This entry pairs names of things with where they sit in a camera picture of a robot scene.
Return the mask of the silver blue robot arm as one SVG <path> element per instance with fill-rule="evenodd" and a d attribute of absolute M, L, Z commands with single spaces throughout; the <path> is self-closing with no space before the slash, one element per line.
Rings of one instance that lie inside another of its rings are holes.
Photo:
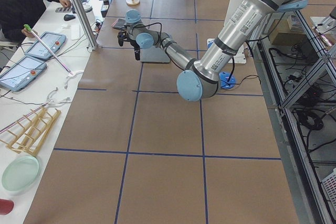
<path fill-rule="evenodd" d="M 159 47 L 179 67 L 176 85 L 179 95 L 187 101 L 214 96 L 220 87 L 219 73 L 249 40 L 266 15 L 300 10 L 308 0 L 242 0 L 204 56 L 192 58 L 167 33 L 147 29 L 136 9 L 127 11 L 124 28 L 118 33 L 120 46 L 129 42 L 136 59 L 140 50 Z"/>

